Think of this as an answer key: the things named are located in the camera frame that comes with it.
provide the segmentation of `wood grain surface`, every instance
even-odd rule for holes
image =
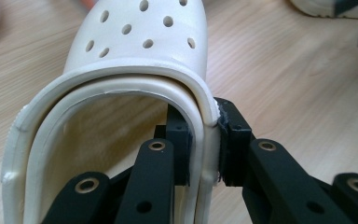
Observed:
[[[285,0],[204,2],[213,95],[310,175],[331,183],[358,173],[358,20],[311,18]],[[0,8],[1,170],[10,123],[62,73],[87,11],[75,0],[1,0]],[[251,223],[241,188],[217,184],[210,223]]]

